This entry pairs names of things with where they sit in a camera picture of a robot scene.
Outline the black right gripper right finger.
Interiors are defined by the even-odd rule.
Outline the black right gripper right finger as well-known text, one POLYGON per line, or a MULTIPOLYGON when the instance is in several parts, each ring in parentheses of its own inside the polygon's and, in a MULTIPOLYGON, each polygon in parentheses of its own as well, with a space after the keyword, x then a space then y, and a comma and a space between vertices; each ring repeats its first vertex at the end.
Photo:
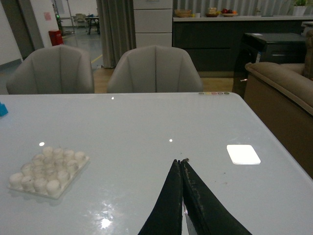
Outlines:
POLYGON ((195 231, 199 235, 249 235, 248 231, 218 200, 191 167, 180 162, 183 177, 183 201, 195 231))

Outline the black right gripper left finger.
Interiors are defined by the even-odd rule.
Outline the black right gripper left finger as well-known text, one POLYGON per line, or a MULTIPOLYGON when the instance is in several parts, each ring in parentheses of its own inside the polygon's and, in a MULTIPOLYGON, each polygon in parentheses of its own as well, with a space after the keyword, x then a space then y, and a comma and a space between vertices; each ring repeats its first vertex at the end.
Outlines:
POLYGON ((140 235, 180 235, 182 233, 183 181, 179 161, 174 160, 140 235))

